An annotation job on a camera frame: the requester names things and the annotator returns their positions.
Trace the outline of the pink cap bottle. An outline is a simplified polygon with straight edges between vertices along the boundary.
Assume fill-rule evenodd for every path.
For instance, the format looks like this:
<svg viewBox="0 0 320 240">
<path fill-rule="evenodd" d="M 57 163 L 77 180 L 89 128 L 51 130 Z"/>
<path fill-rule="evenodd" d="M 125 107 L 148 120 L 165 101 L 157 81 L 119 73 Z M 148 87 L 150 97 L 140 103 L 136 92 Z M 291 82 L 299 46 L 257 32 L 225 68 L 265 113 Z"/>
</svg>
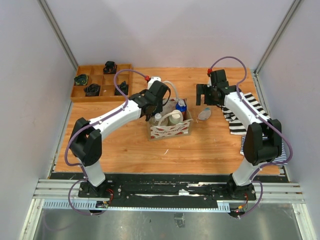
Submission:
<svg viewBox="0 0 320 240">
<path fill-rule="evenodd" d="M 204 110 L 202 110 L 198 116 L 197 116 L 197 119 L 200 120 L 200 121 L 206 121 L 210 118 L 212 114 L 212 111 L 209 107 L 206 107 Z"/>
</svg>

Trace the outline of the blue spray bottle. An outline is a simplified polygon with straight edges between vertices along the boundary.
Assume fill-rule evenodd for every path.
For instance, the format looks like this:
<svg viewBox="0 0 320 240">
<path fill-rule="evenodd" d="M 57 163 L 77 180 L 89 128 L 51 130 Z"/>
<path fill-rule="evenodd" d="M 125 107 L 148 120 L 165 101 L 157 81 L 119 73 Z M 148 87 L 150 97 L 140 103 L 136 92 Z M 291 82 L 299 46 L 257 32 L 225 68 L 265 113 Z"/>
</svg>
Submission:
<svg viewBox="0 0 320 240">
<path fill-rule="evenodd" d="M 187 112 L 187 104 L 184 99 L 178 100 L 178 102 L 175 105 L 175 109 L 180 111 L 182 113 L 182 116 L 185 118 L 186 117 L 186 112 Z"/>
</svg>

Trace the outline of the watermelon print canvas bag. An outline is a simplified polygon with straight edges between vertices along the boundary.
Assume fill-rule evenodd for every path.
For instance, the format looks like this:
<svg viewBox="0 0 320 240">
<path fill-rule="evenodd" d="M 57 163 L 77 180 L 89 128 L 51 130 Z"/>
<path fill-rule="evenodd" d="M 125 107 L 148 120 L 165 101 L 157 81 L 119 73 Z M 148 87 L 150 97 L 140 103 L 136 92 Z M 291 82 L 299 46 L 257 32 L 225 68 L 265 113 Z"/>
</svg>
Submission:
<svg viewBox="0 0 320 240">
<path fill-rule="evenodd" d="M 162 119 L 167 118 L 171 115 L 170 113 L 173 110 L 176 110 L 176 104 L 178 100 L 183 99 L 185 100 L 185 103 L 187 105 L 187 99 L 186 98 L 180 98 L 176 86 L 170 82 L 170 81 L 164 81 L 164 84 L 166 84 L 169 89 L 174 93 L 174 96 L 168 96 L 167 98 L 163 99 L 163 108 L 162 112 L 160 113 L 162 115 Z M 187 105 L 187 111 L 185 114 L 185 118 L 183 117 L 183 122 L 176 124 L 176 125 L 169 125 L 167 126 L 160 126 L 160 123 L 157 126 L 154 126 L 152 124 L 152 121 L 154 119 L 154 116 L 151 117 L 151 119 L 147 122 L 147 137 L 149 141 L 156 141 L 156 140 L 163 140 L 168 138 L 175 138 L 175 137 L 183 137 L 183 136 L 189 136 L 192 131 L 192 124 L 193 124 L 193 118 L 188 110 Z"/>
</svg>

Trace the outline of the wooden compartment tray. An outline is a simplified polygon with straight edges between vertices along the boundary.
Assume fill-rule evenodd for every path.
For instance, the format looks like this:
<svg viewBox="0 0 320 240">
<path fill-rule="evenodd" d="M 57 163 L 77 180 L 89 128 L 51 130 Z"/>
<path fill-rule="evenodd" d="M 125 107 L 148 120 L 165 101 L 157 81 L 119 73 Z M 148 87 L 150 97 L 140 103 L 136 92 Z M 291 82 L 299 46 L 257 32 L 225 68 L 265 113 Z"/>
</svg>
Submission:
<svg viewBox="0 0 320 240">
<path fill-rule="evenodd" d="M 133 69 L 130 63 L 116 63 L 117 70 Z M 115 95 L 114 75 L 103 74 L 104 64 L 99 65 L 80 65 L 77 69 L 76 76 L 86 74 L 89 77 L 87 85 L 73 86 L 70 99 L 73 103 L 90 103 L 90 102 L 119 102 L 124 101 L 122 95 Z M 117 76 L 116 83 L 119 85 L 123 81 L 129 85 L 128 95 L 132 94 L 133 72 L 122 72 Z M 84 88 L 90 84 L 100 85 L 99 96 L 86 97 Z"/>
</svg>

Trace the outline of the black white striped cloth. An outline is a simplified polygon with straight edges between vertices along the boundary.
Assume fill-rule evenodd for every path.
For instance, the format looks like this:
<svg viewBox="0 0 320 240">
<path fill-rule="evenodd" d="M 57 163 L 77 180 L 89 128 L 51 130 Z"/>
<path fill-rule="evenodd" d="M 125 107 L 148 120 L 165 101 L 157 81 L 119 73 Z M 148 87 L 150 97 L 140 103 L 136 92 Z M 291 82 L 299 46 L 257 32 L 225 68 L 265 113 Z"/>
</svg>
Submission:
<svg viewBox="0 0 320 240">
<path fill-rule="evenodd" d="M 264 120 L 270 119 L 270 116 L 251 92 L 245 94 L 240 92 L 240 96 L 236 91 L 228 94 L 224 98 L 222 113 L 229 123 L 229 131 L 232 135 L 246 135 L 250 124 L 262 123 L 258 117 L 262 117 Z"/>
</svg>

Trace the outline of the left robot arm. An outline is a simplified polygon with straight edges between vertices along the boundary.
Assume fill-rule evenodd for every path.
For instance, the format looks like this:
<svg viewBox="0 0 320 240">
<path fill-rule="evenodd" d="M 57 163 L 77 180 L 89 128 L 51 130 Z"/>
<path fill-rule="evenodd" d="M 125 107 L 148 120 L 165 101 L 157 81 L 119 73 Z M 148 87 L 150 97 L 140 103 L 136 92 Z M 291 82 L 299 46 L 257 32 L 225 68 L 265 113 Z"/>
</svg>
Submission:
<svg viewBox="0 0 320 240">
<path fill-rule="evenodd" d="M 78 119 L 72 130 L 67 149 L 79 160 L 85 179 L 93 186 L 100 186 L 106 176 L 100 164 L 103 140 L 129 122 L 145 117 L 149 121 L 163 111 L 163 98 L 171 89 L 155 80 L 147 89 L 128 97 L 117 108 L 90 120 Z"/>
</svg>

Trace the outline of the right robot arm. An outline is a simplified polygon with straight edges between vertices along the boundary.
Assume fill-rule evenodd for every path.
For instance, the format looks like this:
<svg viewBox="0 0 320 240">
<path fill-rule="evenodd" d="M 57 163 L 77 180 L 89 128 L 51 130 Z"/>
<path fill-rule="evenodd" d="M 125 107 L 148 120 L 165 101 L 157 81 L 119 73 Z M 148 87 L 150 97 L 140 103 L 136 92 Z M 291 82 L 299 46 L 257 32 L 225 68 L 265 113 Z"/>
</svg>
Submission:
<svg viewBox="0 0 320 240">
<path fill-rule="evenodd" d="M 229 85 L 225 70 L 208 69 L 207 84 L 196 85 L 196 105 L 224 106 L 230 110 L 246 130 L 243 144 L 244 159 L 227 182 L 227 190 L 235 194 L 246 190 L 265 164 L 271 164 L 282 153 L 282 125 L 267 118 L 245 98 L 237 85 Z"/>
</svg>

